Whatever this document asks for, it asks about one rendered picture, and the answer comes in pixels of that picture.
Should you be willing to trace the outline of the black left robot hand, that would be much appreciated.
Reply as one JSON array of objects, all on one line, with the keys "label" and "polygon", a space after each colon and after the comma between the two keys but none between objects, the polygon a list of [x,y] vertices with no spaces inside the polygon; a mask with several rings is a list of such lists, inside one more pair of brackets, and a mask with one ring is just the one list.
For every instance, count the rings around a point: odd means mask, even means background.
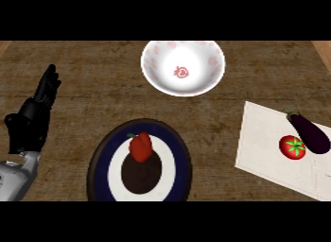
[{"label": "black left robot hand", "polygon": [[10,154],[41,151],[60,84],[56,65],[50,64],[38,82],[35,95],[25,100],[19,112],[7,114],[4,118],[10,136]]}]

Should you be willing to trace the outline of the red pepper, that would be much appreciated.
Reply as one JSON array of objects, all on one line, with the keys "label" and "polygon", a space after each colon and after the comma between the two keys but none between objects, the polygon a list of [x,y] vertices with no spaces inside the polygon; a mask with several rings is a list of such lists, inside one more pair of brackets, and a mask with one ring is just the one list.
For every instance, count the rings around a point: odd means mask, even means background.
[{"label": "red pepper", "polygon": [[153,153],[152,141],[149,134],[143,131],[138,135],[128,133],[129,141],[129,154],[138,163],[143,163]]}]

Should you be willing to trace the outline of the dark purple eggplant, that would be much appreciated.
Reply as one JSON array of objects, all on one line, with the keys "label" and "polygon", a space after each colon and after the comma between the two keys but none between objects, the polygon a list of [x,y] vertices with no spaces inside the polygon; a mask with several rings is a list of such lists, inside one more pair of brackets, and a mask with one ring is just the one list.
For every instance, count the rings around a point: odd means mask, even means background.
[{"label": "dark purple eggplant", "polygon": [[305,148],[316,154],[325,154],[331,150],[331,140],[322,129],[298,112],[288,112],[286,119]]}]

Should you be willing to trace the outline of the blue and white plate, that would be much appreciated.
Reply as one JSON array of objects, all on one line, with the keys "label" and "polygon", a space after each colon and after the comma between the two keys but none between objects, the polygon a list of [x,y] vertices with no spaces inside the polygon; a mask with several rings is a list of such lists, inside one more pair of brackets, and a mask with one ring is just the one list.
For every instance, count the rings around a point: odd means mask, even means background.
[{"label": "blue and white plate", "polygon": [[[162,175],[155,188],[137,195],[119,178],[122,159],[129,153],[128,133],[146,131],[161,158]],[[91,201],[181,201],[189,197],[192,179],[190,154],[186,143],[163,122],[134,119],[122,123],[103,138],[88,163],[87,193]]]}]

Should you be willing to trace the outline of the red tomato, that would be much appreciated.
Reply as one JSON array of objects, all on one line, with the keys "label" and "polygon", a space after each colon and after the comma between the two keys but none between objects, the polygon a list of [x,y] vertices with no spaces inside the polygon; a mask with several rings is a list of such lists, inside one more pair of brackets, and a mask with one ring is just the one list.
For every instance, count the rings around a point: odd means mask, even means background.
[{"label": "red tomato", "polygon": [[279,141],[279,150],[286,158],[299,160],[305,156],[305,146],[302,141],[292,135],[286,135]]}]

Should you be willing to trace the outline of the white placemat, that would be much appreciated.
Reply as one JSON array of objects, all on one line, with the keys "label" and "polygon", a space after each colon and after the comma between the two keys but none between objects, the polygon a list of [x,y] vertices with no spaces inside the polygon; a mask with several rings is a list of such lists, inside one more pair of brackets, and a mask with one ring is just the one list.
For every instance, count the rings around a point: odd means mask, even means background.
[{"label": "white placemat", "polygon": [[[331,140],[331,128],[317,127]],[[299,160],[291,160],[279,149],[286,135],[298,136],[286,115],[245,102],[234,167],[313,199],[331,200],[331,150],[326,154],[307,151]]]}]

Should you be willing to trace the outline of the white bowl with red print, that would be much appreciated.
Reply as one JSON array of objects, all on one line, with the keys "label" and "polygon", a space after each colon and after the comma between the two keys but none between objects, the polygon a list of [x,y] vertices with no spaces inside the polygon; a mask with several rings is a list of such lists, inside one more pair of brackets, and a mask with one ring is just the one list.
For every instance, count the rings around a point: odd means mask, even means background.
[{"label": "white bowl with red print", "polygon": [[214,41],[150,41],[140,54],[140,70],[166,95],[203,95],[220,83],[226,59]]}]

